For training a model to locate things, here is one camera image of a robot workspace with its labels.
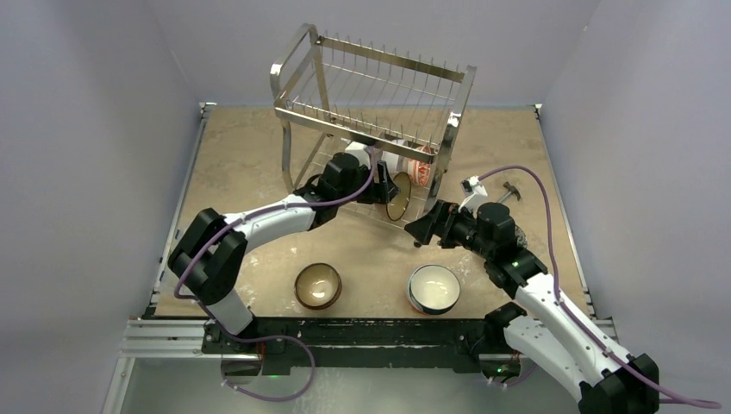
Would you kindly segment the brown glazed bowl stack top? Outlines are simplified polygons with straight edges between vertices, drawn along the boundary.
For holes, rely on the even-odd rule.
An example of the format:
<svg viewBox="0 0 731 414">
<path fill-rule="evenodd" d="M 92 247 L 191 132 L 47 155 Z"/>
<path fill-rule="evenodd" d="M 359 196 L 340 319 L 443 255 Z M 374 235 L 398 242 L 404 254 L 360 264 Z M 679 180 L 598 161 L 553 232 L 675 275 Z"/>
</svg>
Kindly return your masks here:
<svg viewBox="0 0 731 414">
<path fill-rule="evenodd" d="M 385 213 L 390 221 L 395 222 L 402 219 L 409 208 L 412 182 L 406 172 L 397 173 L 393 176 L 392 181 L 397 187 L 398 193 L 386 205 Z"/>
</svg>

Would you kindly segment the orange patterned bowl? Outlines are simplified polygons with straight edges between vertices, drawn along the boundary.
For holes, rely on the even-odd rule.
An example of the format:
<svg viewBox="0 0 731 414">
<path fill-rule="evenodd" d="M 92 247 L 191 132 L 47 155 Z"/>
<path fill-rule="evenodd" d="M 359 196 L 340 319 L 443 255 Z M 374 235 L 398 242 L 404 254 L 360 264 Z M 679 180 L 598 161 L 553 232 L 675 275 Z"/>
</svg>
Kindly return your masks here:
<svg viewBox="0 0 731 414">
<path fill-rule="evenodd" d="M 426 187 L 432 175 L 432 164 L 427 161 L 408 159 L 406 173 L 414 185 Z"/>
</svg>

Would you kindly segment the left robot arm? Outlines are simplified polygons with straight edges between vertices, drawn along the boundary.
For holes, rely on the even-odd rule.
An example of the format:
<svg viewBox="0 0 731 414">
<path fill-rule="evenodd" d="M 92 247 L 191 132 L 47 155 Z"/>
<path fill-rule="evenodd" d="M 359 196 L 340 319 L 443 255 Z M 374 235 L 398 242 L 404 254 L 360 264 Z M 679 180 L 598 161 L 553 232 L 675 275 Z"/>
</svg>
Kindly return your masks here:
<svg viewBox="0 0 731 414">
<path fill-rule="evenodd" d="M 350 202 L 387 205 L 401 192 L 387 164 L 368 151 L 360 157 L 337 153 L 321 172 L 282 200 L 258 209 L 224 215 L 201 210 L 169 253 L 167 266 L 178 277 L 176 298 L 188 299 L 224 330 L 223 341 L 237 353 L 257 341 L 255 315 L 235 291 L 246 254 L 287 235 L 317 229 Z"/>
</svg>

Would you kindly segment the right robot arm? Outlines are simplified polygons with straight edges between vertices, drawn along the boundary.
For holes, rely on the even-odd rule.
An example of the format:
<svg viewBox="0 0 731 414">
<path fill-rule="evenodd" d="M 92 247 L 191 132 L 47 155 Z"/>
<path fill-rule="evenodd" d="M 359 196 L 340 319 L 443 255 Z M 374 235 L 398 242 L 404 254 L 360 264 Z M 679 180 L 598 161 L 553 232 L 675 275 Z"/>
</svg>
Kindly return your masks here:
<svg viewBox="0 0 731 414">
<path fill-rule="evenodd" d="M 659 368 L 647 354 L 633 356 L 599 329 L 557 287 L 547 267 L 519 243 L 507 206 L 485 203 L 474 213 L 438 201 L 405 231 L 427 245 L 462 247 L 484 259 L 490 281 L 514 301 L 506 318 L 484 327 L 486 344 L 519 351 L 559 382 L 582 413 L 655 413 L 650 385 Z"/>
</svg>

